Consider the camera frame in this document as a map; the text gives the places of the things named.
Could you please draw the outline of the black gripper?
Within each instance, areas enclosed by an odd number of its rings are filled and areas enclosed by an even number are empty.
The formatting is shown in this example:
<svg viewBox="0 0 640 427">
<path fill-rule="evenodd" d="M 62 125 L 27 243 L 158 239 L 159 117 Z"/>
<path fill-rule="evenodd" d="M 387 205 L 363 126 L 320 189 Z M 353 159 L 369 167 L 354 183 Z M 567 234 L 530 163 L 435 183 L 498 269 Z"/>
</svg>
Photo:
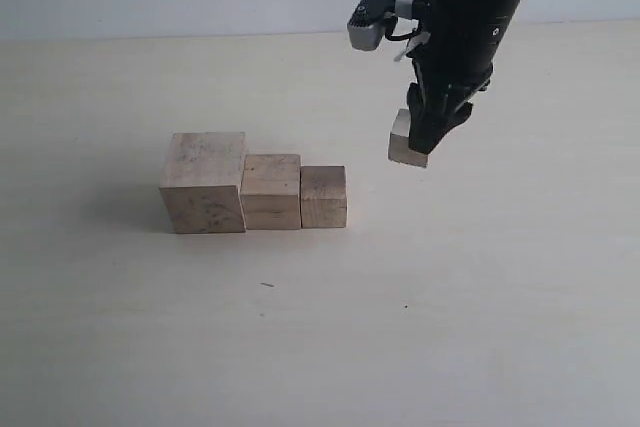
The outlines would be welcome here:
<svg viewBox="0 0 640 427">
<path fill-rule="evenodd" d="M 430 36 L 409 53 L 409 148 L 429 155 L 472 114 L 469 99 L 485 89 L 493 58 L 521 0 L 438 0 Z"/>
</svg>

